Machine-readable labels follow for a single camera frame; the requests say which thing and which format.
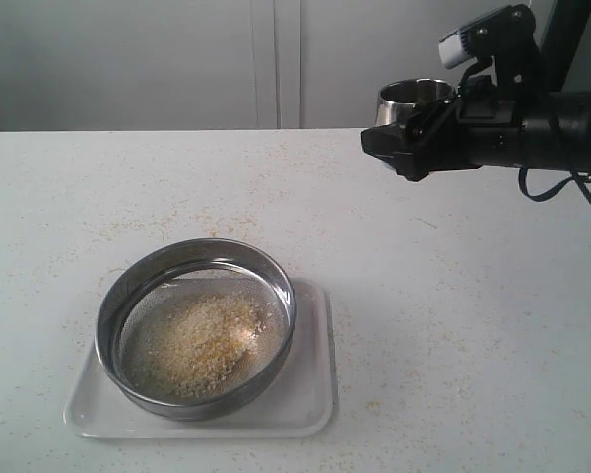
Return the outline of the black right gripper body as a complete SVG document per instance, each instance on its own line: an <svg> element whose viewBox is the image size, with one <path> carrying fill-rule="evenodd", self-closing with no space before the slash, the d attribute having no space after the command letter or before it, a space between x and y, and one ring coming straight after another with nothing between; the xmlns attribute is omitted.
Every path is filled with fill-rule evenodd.
<svg viewBox="0 0 591 473"><path fill-rule="evenodd" d="M487 110L464 111L459 104L457 123L470 150L486 165L543 169L547 166L545 74L534 39L535 16L527 5L515 4L477 18L488 20L485 43L492 56L470 59L473 64L463 76L491 75L492 96Z"/></svg>

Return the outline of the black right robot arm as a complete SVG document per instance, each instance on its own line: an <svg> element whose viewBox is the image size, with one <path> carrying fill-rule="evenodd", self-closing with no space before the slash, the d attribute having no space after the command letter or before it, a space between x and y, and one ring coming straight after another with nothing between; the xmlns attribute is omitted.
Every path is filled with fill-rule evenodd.
<svg viewBox="0 0 591 473"><path fill-rule="evenodd" d="M361 133L363 151L409 181L482 166L591 176L591 91L563 90L591 2L558 3L543 41L523 3L485 13L438 43L447 69L468 67L445 97Z"/></svg>

